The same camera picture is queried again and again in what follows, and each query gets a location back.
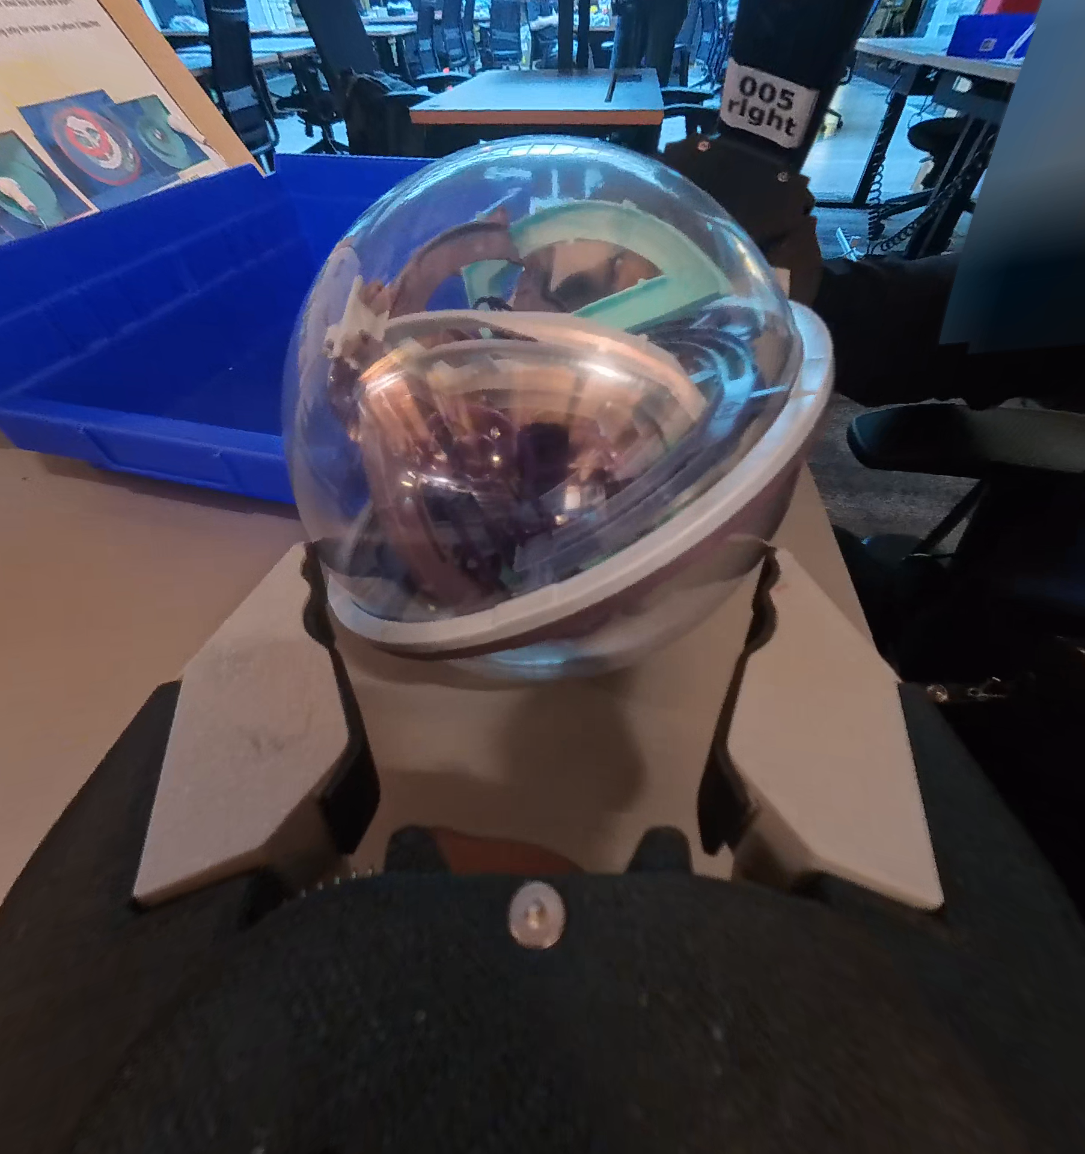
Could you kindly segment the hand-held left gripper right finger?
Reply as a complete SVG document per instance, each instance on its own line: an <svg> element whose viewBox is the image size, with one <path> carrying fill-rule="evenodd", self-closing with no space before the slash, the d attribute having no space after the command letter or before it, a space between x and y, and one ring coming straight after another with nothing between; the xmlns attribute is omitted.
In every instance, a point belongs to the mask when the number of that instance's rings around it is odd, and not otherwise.
<svg viewBox="0 0 1085 1154"><path fill-rule="evenodd" d="M831 876L945 906L897 673L789 551L767 547L698 790L703 853L780 889Z"/></svg>

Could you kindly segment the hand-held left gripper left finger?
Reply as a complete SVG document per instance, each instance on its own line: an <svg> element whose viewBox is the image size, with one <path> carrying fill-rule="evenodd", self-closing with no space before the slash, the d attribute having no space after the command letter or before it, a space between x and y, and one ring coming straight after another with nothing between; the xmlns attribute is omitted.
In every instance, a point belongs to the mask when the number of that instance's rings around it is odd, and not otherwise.
<svg viewBox="0 0 1085 1154"><path fill-rule="evenodd" d="M357 853L379 803L323 571L295 545L183 670L132 896L255 873L304 889Z"/></svg>

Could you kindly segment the clear plastic maze ball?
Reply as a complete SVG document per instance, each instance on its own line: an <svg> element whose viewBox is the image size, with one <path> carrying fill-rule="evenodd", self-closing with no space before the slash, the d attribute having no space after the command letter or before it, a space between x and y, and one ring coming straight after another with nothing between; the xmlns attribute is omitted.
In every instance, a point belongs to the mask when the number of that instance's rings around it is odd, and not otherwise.
<svg viewBox="0 0 1085 1154"><path fill-rule="evenodd" d="M330 607L493 677L637 664L760 565L833 377L824 322L663 163L579 137L436 161L337 244L291 339Z"/></svg>

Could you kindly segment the person's right forearm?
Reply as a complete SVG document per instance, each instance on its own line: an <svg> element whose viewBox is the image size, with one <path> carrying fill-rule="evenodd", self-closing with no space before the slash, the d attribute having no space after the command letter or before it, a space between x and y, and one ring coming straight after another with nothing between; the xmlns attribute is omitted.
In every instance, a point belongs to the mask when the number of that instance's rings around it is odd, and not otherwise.
<svg viewBox="0 0 1085 1154"><path fill-rule="evenodd" d="M939 342L959 255L826 260L813 302L837 355L837 392L864 408L954 399Z"/></svg>

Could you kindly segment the person's left hand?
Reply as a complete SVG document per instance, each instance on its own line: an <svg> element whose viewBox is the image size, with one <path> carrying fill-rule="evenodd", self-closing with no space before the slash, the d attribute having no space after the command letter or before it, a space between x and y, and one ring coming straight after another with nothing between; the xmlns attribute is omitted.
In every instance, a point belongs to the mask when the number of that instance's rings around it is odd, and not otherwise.
<svg viewBox="0 0 1085 1154"><path fill-rule="evenodd" d="M432 829L430 836L449 871L460 876L540 878L582 873L582 867L570 858L533 843L471 836L449 829Z"/></svg>

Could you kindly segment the metal badge reel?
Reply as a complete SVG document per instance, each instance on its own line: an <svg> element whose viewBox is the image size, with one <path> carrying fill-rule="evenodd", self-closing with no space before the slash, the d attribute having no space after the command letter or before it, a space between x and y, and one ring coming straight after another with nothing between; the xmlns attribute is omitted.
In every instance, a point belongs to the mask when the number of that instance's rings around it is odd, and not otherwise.
<svg viewBox="0 0 1085 1154"><path fill-rule="evenodd" d="M987 677L979 682L932 682L924 686L928 699L945 708L983 706L1010 701L1012 682L1000 677Z"/></svg>

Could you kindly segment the white office desk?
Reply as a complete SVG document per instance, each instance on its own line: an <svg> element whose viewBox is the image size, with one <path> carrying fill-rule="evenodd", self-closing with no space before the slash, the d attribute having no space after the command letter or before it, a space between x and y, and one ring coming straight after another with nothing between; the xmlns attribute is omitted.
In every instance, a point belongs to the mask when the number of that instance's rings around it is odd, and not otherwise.
<svg viewBox="0 0 1085 1154"><path fill-rule="evenodd" d="M1023 61L1003 59L965 59L948 55L946 44L935 39L859 39L855 44L857 57L873 61L888 61L897 64L924 66L937 72L956 73L968 79L983 79L992 83L1016 84L1023 68Z"/></svg>
<svg viewBox="0 0 1085 1154"><path fill-rule="evenodd" d="M659 126L654 70L485 70L410 108L421 126Z"/></svg>

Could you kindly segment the small blue storage bin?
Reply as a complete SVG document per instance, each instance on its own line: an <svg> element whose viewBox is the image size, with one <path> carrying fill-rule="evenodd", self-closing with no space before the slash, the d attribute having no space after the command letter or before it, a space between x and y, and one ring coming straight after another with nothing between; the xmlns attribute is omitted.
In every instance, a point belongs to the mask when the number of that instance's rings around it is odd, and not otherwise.
<svg viewBox="0 0 1085 1154"><path fill-rule="evenodd" d="M946 55L981 62L1025 61L1038 13L972 13L959 17Z"/></svg>

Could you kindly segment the person's black clothing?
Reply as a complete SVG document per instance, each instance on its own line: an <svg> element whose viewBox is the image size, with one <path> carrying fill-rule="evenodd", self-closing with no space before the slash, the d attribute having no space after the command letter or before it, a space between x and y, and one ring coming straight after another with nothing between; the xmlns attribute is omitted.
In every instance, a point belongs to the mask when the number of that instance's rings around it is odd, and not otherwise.
<svg viewBox="0 0 1085 1154"><path fill-rule="evenodd" d="M1085 531L1003 540L965 565L837 542L906 681L1012 682L1010 701L941 710L1085 922Z"/></svg>

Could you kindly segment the large blue plastic bin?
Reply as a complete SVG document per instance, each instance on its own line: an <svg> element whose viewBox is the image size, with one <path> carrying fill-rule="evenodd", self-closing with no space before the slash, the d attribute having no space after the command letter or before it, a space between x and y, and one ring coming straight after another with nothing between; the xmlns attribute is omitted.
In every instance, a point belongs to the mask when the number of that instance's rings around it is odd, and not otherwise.
<svg viewBox="0 0 1085 1154"><path fill-rule="evenodd" d="M335 244L425 158L290 154L0 245L17 448L293 505L282 375Z"/></svg>

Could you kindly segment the brown cardboard board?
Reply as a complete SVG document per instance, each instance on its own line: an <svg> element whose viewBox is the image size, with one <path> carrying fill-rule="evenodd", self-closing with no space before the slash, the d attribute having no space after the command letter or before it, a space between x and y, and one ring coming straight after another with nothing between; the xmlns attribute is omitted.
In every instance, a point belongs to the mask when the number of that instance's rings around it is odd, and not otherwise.
<svg viewBox="0 0 1085 1154"><path fill-rule="evenodd" d="M273 174L273 165L255 158L242 143L202 79L180 61L141 2L99 2L99 6L169 97L174 128L187 130L211 158L226 167L255 167L262 176Z"/></svg>

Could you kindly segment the printed instruction sheet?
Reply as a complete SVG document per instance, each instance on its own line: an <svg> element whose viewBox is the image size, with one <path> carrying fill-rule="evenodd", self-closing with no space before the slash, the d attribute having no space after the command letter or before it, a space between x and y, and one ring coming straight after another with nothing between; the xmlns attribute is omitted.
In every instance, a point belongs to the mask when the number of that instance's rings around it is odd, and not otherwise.
<svg viewBox="0 0 1085 1154"><path fill-rule="evenodd" d="M0 2L0 245L226 169L103 2Z"/></svg>

